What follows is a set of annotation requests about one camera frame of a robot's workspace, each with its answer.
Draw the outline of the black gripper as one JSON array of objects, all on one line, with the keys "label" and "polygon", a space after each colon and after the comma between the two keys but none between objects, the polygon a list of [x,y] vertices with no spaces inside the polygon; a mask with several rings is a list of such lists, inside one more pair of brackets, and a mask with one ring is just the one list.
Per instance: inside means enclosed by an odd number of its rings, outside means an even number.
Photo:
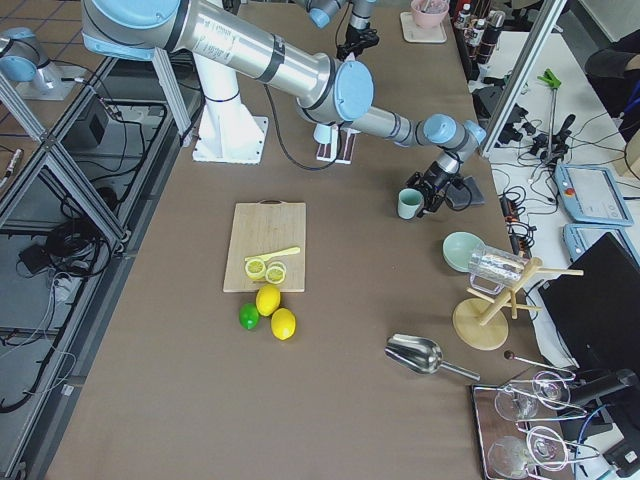
[{"label": "black gripper", "polygon": [[358,57],[365,49],[374,47],[378,43],[379,36],[375,29],[348,27],[345,43],[337,46],[337,58],[345,61],[349,55]]},{"label": "black gripper", "polygon": [[406,187],[417,190],[422,197],[423,206],[418,209],[418,218],[426,213],[435,213],[441,207],[446,188],[452,179],[451,172],[446,172],[438,163],[433,163],[425,172],[415,172],[407,180]]}]

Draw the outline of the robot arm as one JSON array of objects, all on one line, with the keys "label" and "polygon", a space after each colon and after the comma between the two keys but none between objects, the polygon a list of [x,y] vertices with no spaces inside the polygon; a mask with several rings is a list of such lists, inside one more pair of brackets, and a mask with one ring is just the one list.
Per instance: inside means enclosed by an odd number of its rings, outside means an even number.
[{"label": "robot arm", "polygon": [[211,1],[84,1],[81,6],[84,44],[94,53],[149,61],[158,48],[186,49],[292,95],[313,123],[352,127],[403,147],[440,147],[431,166],[407,182],[422,196],[420,215],[450,204],[453,191],[460,191],[464,206],[484,201],[460,169],[485,131],[444,114],[411,121],[375,107],[373,77],[359,61],[311,55]]},{"label": "robot arm", "polygon": [[328,26],[336,15],[349,13],[345,41],[336,44],[337,58],[341,61],[357,58],[379,43],[377,30],[371,27],[376,0],[294,0],[293,3],[300,6],[319,29]]}]

